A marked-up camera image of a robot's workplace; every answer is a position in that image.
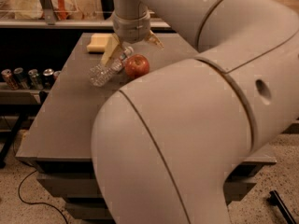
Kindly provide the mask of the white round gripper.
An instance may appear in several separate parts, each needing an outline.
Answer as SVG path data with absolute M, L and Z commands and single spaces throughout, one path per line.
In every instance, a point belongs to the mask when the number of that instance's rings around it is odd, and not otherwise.
M 144 39 L 159 49 L 164 47 L 158 36 L 150 30 L 149 13 L 133 20 L 121 18 L 116 13 L 113 13 L 112 21 L 115 34 L 111 34 L 107 39 L 105 51 L 101 58 L 102 65 L 107 65 L 114 54 L 122 50 L 122 42 L 134 44 Z

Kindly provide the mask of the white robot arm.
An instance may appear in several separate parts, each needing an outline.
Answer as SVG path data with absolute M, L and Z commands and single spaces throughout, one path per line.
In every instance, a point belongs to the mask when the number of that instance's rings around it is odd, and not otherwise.
M 298 16 L 274 0 L 114 0 L 134 43 L 150 13 L 196 50 L 116 91 L 92 132 L 116 224 L 230 224 L 223 185 L 298 116 Z

